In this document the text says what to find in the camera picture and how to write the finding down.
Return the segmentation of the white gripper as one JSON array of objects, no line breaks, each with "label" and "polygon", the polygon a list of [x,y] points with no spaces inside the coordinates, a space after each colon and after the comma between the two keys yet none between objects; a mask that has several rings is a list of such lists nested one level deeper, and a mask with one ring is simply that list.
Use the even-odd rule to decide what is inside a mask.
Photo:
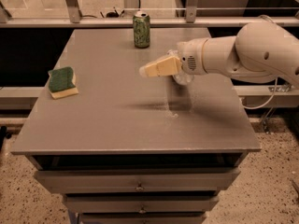
[{"label": "white gripper", "polygon": [[166,56],[140,67],[140,76],[172,76],[177,84],[187,86],[194,80],[194,75],[206,74],[203,62],[203,52],[204,45],[207,41],[208,38],[205,37],[186,42],[178,42],[178,50],[170,49]]}]

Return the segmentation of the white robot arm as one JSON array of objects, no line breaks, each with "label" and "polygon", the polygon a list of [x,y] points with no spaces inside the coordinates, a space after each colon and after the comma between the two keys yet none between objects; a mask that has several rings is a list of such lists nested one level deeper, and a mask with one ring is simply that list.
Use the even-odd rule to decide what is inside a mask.
[{"label": "white robot arm", "polygon": [[142,77],[221,74],[249,83],[280,77],[299,87],[299,40],[271,21],[249,23],[237,35],[179,42],[175,51],[142,66]]}]

